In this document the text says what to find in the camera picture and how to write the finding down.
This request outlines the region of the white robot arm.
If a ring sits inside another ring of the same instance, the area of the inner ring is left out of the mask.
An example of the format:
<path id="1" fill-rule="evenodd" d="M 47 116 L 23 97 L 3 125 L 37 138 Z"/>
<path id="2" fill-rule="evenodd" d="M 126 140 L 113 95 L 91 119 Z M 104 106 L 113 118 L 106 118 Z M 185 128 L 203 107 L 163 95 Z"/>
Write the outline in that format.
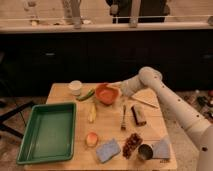
<path id="1" fill-rule="evenodd" d="M 199 150 L 196 171 L 213 171 L 213 124 L 168 88 L 162 79 L 158 70 L 145 66 L 134 77 L 114 82 L 114 85 L 127 97 L 144 88 L 152 89 L 175 114 L 179 125 Z"/>

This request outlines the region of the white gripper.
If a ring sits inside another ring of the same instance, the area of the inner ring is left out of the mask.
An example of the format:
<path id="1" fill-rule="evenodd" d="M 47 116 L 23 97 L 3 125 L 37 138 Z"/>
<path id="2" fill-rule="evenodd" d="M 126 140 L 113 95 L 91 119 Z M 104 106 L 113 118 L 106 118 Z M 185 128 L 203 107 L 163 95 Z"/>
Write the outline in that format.
<path id="1" fill-rule="evenodd" d="M 120 86 L 121 86 L 122 94 L 127 97 L 131 97 L 138 91 L 145 88 L 145 85 L 140 81 L 138 75 L 130 79 L 124 80 L 122 82 L 118 81 L 118 82 L 113 82 L 108 84 L 108 87 L 112 87 L 112 88 L 116 88 L 116 87 L 120 88 Z"/>

